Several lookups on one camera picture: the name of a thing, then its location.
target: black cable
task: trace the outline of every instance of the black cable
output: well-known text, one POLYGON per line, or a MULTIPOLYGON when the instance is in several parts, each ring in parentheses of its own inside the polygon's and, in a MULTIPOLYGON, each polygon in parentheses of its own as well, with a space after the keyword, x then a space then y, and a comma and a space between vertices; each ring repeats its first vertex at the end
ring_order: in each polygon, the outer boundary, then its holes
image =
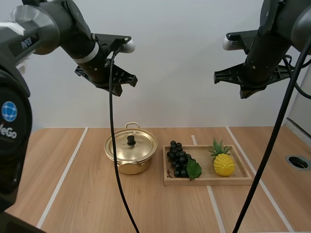
MULTIPOLYGON (((292 78, 292 71, 291 71, 290 65, 289 65, 289 63, 287 62, 287 59, 286 59, 285 57, 283 57, 283 62, 284 62, 284 64, 285 64, 286 68, 287 68, 287 71, 288 71, 288 73, 289 73, 289 75, 290 75, 290 78, 292 78)), ((298 85, 297 82, 295 83, 295 88, 296 88, 296 90, 297 90, 303 97, 306 97, 307 99, 310 99, 310 100, 311 100, 311 95, 308 95, 306 92, 304 92, 304 91, 300 88, 300 86, 298 85)))
POLYGON ((311 49, 311 36, 308 39, 304 49, 302 50, 302 52, 301 52, 301 54, 300 54, 300 56, 298 58, 296 68, 294 70, 292 78, 290 79, 290 82, 288 84, 288 87, 287 87, 287 90, 286 90, 286 93, 285 93, 285 96, 284 96, 284 99, 283 99, 283 103, 282 103, 280 111, 279 111, 279 113, 277 115, 276 123, 274 125, 274 128, 273 128, 273 131, 272 131, 272 134, 271 134, 268 146, 266 148, 266 151, 265 151, 264 156, 262 158, 262 161, 261 161, 261 163, 259 165, 259 168, 258 168, 257 173, 255 175, 254 181, 253 181, 252 186, 251 186, 251 188, 249 190, 249 193, 247 195, 246 201, 244 203, 244 206, 243 206, 243 208, 241 210, 241 213, 239 215, 239 218, 237 220, 237 223, 236 223, 232 233, 238 233, 238 230, 240 228, 242 220, 243 220, 243 218, 244 218, 244 216, 246 214, 247 208, 248 208, 249 204, 251 203, 251 200, 252 200, 252 198, 254 196, 254 193, 256 191, 258 183, 259 183, 259 181, 261 179, 261 175, 263 173, 264 168, 266 167, 266 164, 267 164, 268 159, 270 157, 271 151, 273 149, 273 145, 274 145, 274 143, 276 141, 276 137, 277 137, 278 132, 279 132, 279 130, 281 128, 282 121, 283 121, 283 118, 285 116, 288 104, 290 102, 291 95, 293 93, 294 86, 295 86, 295 83, 297 81, 298 75, 300 73, 300 70, 301 70, 301 68, 303 66, 303 62, 306 59, 310 49, 311 49))
POLYGON ((112 110, 112 67, 114 64, 114 60, 116 55, 118 54, 118 51, 115 51, 111 57, 111 61, 110 61, 110 75, 109 75, 109 110, 110 110, 110 129, 111 129, 111 138, 112 138, 112 147, 113 147, 113 160, 114 160, 114 165, 115 165, 115 172, 116 172, 116 178, 117 178, 117 182, 118 182, 118 187, 119 187, 119 191, 122 197, 122 201, 124 203, 124 206, 126 208, 126 211, 128 213, 128 216, 131 219, 131 222, 136 230, 137 233, 139 233, 138 227, 136 226, 136 223, 132 217, 131 211, 128 208, 128 205, 126 203, 126 199, 125 196, 123 194, 123 190, 122 190, 122 186, 121 186, 121 181, 120 181, 120 177, 119 177, 119 172, 118 172, 118 163, 117 163, 117 149, 116 149, 116 139, 115 139, 115 130, 114 130, 114 126, 113 126, 113 110, 112 110))
POLYGON ((311 64, 311 59, 308 60, 305 64, 303 64, 303 66, 301 68, 305 68, 305 67, 307 67, 310 64, 311 64))
MULTIPOLYGON (((289 63, 289 66, 290 66, 291 70, 294 70, 295 67, 291 65, 292 56, 286 54, 284 57, 290 59, 290 61, 288 62, 288 63, 289 63)), ((303 64, 301 68, 303 69, 303 68, 307 67, 307 66, 310 65, 310 64, 311 64, 311 59, 308 60, 305 64, 303 64)))

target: yellow pineapple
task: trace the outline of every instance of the yellow pineapple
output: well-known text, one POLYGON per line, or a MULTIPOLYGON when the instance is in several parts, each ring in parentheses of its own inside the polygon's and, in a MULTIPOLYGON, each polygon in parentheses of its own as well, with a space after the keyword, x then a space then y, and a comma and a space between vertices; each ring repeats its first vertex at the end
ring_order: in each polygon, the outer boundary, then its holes
POLYGON ((215 156, 213 159, 215 172, 220 176, 230 176, 235 171, 235 164, 230 154, 227 154, 230 148, 223 147, 222 143, 223 141, 218 144, 214 138, 213 150, 210 152, 211 156, 215 156))

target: golden pot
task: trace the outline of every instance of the golden pot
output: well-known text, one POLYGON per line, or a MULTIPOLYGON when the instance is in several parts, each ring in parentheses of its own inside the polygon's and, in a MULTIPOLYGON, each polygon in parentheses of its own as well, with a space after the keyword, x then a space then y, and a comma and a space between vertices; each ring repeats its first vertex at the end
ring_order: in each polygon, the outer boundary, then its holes
MULTIPOLYGON (((142 130, 136 122, 125 125, 125 129, 115 133, 118 170, 124 174, 138 174, 150 167, 156 152, 157 140, 148 131, 142 130)), ((112 137, 105 143, 105 152, 114 161, 112 137)))

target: wooden table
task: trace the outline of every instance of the wooden table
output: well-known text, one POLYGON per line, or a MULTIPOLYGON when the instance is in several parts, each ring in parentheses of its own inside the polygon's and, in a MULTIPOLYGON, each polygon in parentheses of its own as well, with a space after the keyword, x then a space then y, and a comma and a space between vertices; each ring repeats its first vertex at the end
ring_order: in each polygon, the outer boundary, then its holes
MULTIPOLYGON (((158 140, 151 167, 138 175, 120 174, 140 232, 232 232, 250 186, 165 187, 162 146, 171 140, 206 145, 214 137, 223 139, 236 146, 254 176, 272 128, 147 130, 158 140)), ((17 202, 7 212, 48 233, 134 233, 104 152, 109 136, 106 128, 33 133, 17 202)), ((286 155, 311 159, 311 149, 283 127, 239 232, 311 231, 311 171, 293 169, 286 155)))

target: blue logo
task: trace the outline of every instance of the blue logo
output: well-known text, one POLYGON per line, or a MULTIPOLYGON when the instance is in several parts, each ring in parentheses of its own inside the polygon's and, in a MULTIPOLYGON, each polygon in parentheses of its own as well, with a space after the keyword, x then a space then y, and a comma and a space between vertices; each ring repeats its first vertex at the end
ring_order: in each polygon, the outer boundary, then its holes
POLYGON ((5 119, 7 122, 12 122, 17 117, 17 108, 13 102, 7 101, 2 105, 1 113, 3 119, 5 119))

